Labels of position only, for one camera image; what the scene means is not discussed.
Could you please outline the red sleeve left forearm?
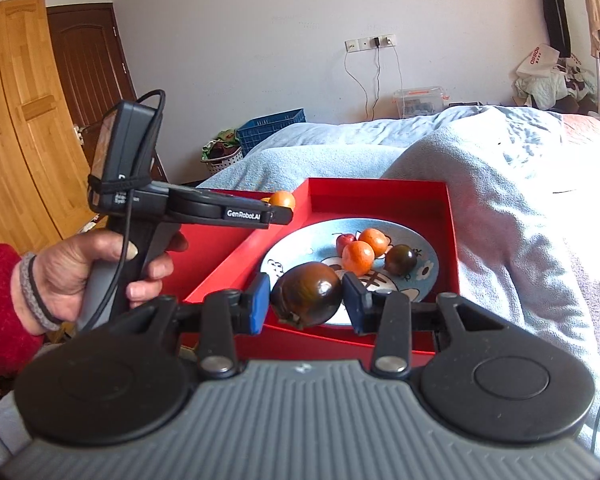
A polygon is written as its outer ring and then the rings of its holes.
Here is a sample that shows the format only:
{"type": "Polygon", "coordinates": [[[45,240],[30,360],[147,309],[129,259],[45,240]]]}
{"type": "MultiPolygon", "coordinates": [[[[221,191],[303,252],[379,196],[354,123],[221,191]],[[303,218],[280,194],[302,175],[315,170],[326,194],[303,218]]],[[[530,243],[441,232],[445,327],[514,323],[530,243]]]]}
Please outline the red sleeve left forearm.
{"type": "Polygon", "coordinates": [[[42,335],[30,333],[18,318],[12,300],[12,277],[20,278],[24,310],[42,331],[58,330],[61,319],[53,315],[42,299],[33,278],[32,266],[35,255],[20,257],[14,248],[0,244],[0,376],[19,372],[30,361],[43,343],[42,335]]]}

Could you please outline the person's left hand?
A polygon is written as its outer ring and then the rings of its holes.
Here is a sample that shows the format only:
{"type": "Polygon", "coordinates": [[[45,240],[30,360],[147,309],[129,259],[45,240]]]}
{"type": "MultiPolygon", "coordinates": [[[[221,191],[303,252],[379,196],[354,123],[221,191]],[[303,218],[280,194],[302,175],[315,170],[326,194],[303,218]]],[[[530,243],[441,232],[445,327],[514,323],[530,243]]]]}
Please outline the person's left hand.
{"type": "Polygon", "coordinates": [[[121,257],[132,260],[137,248],[115,232],[94,230],[62,240],[12,271],[10,296],[22,325],[41,335],[54,324],[74,322],[95,312],[121,257]]]}

